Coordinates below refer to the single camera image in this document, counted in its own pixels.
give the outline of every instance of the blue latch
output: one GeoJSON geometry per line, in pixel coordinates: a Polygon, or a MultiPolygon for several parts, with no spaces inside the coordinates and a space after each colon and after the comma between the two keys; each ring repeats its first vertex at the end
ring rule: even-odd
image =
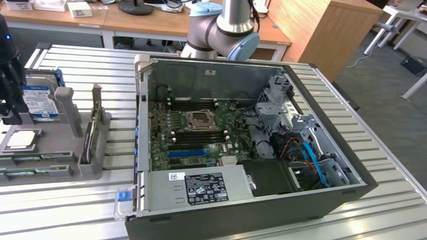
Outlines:
{"type": "Polygon", "coordinates": [[[118,202],[133,201],[133,191],[118,192],[118,202]]]}

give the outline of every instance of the warning label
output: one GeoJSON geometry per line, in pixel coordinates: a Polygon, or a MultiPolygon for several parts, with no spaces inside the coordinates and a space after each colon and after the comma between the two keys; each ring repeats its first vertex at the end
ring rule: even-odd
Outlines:
{"type": "Polygon", "coordinates": [[[186,176],[186,188],[190,205],[229,201],[226,183],[221,172],[186,176]]]}
{"type": "Polygon", "coordinates": [[[22,86],[23,98],[29,106],[30,113],[39,118],[55,118],[59,110],[55,106],[51,91],[47,86],[22,86]]]}

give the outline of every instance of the metal table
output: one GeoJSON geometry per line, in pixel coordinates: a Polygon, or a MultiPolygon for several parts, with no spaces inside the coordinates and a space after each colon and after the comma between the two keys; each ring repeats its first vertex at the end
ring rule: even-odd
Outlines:
{"type": "MultiPolygon", "coordinates": [[[[135,140],[134,57],[139,52],[53,45],[37,49],[27,67],[61,67],[82,111],[93,106],[91,87],[103,85],[113,113],[103,175],[98,180],[0,187],[2,239],[126,239],[114,219],[115,191],[133,184],[135,140]]],[[[292,63],[306,87],[376,177],[380,187],[325,218],[223,237],[237,239],[427,238],[426,190],[317,68],[292,63]]],[[[296,97],[302,110],[304,100],[296,97]]]]}

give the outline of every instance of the gray carpet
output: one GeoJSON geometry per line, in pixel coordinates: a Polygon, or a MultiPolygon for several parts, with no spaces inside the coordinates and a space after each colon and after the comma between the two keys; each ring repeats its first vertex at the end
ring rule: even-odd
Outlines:
{"type": "MultiPolygon", "coordinates": [[[[25,61],[30,58],[39,42],[61,45],[103,46],[98,35],[13,28],[11,34],[25,61]]],[[[365,57],[364,51],[374,34],[366,37],[348,65],[365,57]]],[[[135,49],[162,52],[161,41],[146,45],[146,39],[135,41],[135,49]]],[[[420,80],[402,66],[405,56],[390,47],[376,48],[373,56],[346,68],[337,82],[361,106],[360,114],[397,155],[422,186],[427,187],[427,84],[418,90],[410,101],[401,95],[420,80]]]]}

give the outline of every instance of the green motherboard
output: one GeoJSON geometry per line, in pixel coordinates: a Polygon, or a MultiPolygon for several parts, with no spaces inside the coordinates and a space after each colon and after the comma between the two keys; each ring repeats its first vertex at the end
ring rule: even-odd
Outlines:
{"type": "Polygon", "coordinates": [[[253,139],[249,126],[245,125],[242,111],[231,101],[219,101],[213,110],[173,110],[167,103],[149,103],[149,117],[151,121],[151,169],[163,171],[171,169],[214,167],[222,165],[222,159],[227,156],[238,161],[245,161],[255,157],[257,151],[253,146],[253,139]],[[227,132],[227,140],[223,142],[201,142],[205,156],[171,157],[171,152],[185,152],[187,150],[171,150],[177,144],[174,133],[189,133],[189,115],[206,113],[213,121],[213,130],[227,132]]]}

